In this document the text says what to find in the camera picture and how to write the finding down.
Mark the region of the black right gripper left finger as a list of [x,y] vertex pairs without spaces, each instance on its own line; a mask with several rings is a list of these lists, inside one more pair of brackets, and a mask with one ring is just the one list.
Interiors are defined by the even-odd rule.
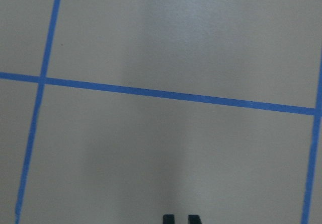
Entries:
[[174,215],[164,214],[162,219],[162,224],[174,224]]

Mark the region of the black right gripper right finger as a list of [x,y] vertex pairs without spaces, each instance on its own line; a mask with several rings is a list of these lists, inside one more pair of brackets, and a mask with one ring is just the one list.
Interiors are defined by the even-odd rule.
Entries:
[[200,216],[195,214],[188,215],[188,224],[202,224]]

